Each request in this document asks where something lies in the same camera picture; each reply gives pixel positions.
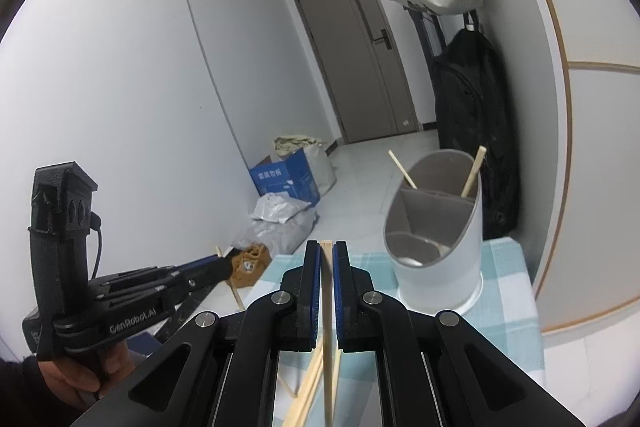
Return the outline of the left hand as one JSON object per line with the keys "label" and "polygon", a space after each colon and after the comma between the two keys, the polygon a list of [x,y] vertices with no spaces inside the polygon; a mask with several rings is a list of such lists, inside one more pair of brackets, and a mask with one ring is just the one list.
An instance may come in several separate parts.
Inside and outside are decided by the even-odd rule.
{"label": "left hand", "polygon": [[104,351],[100,362],[101,377],[69,359],[41,361],[38,367],[58,399],[78,410],[87,410],[96,397],[103,398],[136,368],[126,343],[117,343]]}

